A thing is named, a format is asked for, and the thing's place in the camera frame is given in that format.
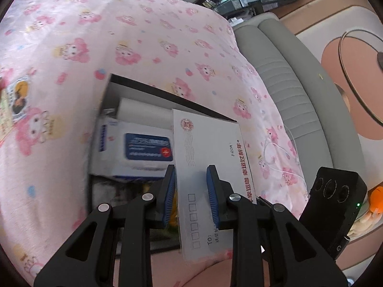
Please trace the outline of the white wired earphones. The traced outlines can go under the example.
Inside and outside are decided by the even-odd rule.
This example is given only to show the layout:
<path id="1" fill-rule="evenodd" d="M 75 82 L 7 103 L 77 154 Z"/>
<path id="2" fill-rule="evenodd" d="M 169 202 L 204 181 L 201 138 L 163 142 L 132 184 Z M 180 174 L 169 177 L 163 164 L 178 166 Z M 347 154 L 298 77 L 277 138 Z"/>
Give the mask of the white wired earphones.
<path id="1" fill-rule="evenodd" d="M 262 156 L 270 170 L 282 177 L 287 188 L 294 188 L 305 200 L 308 188 L 292 132 L 286 125 L 270 126 L 265 129 Z"/>

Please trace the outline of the round glass side table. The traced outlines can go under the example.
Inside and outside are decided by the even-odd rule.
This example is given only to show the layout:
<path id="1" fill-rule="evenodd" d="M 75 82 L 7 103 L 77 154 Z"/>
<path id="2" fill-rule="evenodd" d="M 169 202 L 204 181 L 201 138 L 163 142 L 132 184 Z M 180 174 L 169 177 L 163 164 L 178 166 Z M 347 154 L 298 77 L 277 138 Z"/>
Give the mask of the round glass side table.
<path id="1" fill-rule="evenodd" d="M 382 38 L 363 28 L 348 30 L 339 39 L 338 58 L 357 104 L 382 126 Z"/>

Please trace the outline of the black storage box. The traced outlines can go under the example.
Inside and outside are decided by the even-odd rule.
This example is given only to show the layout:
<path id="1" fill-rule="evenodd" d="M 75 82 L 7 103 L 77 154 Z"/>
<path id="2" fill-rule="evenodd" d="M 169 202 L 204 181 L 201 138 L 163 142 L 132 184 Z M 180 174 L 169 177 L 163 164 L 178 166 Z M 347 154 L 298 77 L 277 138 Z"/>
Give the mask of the black storage box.
<path id="1" fill-rule="evenodd" d="M 168 110 L 181 110 L 206 117 L 229 121 L 226 117 L 200 104 L 184 99 L 153 86 L 125 78 L 111 75 L 107 90 L 103 96 L 100 117 L 116 118 L 120 99 L 132 99 L 148 103 Z M 113 179 L 88 174 L 88 208 L 92 210 L 103 201 L 111 201 L 112 206 L 126 204 L 146 188 L 152 187 L 161 179 L 134 179 L 130 181 Z"/>

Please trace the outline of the cartoon figure sticker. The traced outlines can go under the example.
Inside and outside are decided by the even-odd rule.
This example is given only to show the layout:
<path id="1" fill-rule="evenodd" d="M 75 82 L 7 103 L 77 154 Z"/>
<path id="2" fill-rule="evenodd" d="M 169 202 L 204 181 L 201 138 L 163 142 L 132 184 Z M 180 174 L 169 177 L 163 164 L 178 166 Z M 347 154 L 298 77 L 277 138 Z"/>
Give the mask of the cartoon figure sticker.
<path id="1" fill-rule="evenodd" d="M 25 75 L 8 86 L 8 98 L 11 114 L 15 119 L 21 117 L 27 108 L 30 91 L 30 76 Z"/>

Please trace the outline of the white mail envelope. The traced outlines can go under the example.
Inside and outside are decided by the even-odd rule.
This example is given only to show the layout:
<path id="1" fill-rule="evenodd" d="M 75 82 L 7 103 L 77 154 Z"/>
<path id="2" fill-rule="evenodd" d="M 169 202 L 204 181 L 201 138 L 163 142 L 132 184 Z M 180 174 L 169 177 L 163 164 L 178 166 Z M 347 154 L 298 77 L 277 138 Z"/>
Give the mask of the white mail envelope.
<path id="1" fill-rule="evenodd" d="M 249 200 L 255 189 L 238 123 L 173 110 L 181 250 L 187 262 L 222 257 L 232 249 L 232 231 L 212 219 L 206 172 L 215 166 L 220 179 Z"/>

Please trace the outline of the grey upholstered sofa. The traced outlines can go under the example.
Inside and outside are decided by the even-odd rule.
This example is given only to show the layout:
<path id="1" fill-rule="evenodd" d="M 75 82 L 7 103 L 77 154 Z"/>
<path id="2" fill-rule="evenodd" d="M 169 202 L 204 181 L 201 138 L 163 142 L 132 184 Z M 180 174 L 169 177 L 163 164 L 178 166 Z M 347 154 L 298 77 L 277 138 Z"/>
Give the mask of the grey upholstered sofa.
<path id="1" fill-rule="evenodd" d="M 322 166 L 367 178 L 350 112 L 335 83 L 309 49 L 272 13 L 234 28 L 240 53 L 263 80 L 297 150 L 308 187 Z"/>

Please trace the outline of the pink cartoon print blanket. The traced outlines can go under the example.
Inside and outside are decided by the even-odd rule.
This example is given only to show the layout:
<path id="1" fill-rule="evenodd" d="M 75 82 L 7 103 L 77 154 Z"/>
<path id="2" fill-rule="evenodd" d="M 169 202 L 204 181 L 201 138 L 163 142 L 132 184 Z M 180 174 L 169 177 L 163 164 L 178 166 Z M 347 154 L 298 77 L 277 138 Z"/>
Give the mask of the pink cartoon print blanket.
<path id="1" fill-rule="evenodd" d="M 255 195 L 302 214 L 308 200 L 264 162 L 265 129 L 282 118 L 226 19 L 181 0 L 14 0 L 1 21 L 1 91 L 25 75 L 30 91 L 1 145 L 1 246 L 28 284 L 85 219 L 111 74 L 238 121 Z"/>

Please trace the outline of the alcohol wipes pack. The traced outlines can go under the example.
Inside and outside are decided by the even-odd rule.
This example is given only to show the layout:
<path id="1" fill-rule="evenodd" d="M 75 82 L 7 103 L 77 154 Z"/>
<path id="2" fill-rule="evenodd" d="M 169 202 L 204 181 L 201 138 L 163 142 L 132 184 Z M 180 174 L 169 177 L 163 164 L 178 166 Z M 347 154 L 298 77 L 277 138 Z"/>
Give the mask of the alcohol wipes pack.
<path id="1" fill-rule="evenodd" d="M 111 117 L 97 120 L 90 174 L 149 181 L 163 178 L 168 166 L 174 163 L 172 131 Z"/>

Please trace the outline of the colourful printed card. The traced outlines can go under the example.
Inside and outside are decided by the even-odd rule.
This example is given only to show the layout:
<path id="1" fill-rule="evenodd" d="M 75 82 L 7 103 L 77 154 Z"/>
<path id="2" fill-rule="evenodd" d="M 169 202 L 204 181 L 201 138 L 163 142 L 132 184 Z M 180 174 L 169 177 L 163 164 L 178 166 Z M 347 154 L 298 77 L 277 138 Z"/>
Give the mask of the colourful printed card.
<path id="1" fill-rule="evenodd" d="M 3 145 L 5 139 L 14 129 L 14 122 L 10 108 L 9 97 L 6 89 L 1 91 L 0 108 L 0 144 Z"/>

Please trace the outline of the white paper roll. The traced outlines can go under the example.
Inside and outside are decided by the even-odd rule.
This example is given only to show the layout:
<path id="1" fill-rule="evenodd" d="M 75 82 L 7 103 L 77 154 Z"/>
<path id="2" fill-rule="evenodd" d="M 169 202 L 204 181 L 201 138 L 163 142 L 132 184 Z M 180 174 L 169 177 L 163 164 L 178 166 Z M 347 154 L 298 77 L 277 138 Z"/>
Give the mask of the white paper roll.
<path id="1" fill-rule="evenodd" d="M 171 130 L 173 111 L 137 100 L 122 98 L 116 118 L 120 121 Z"/>

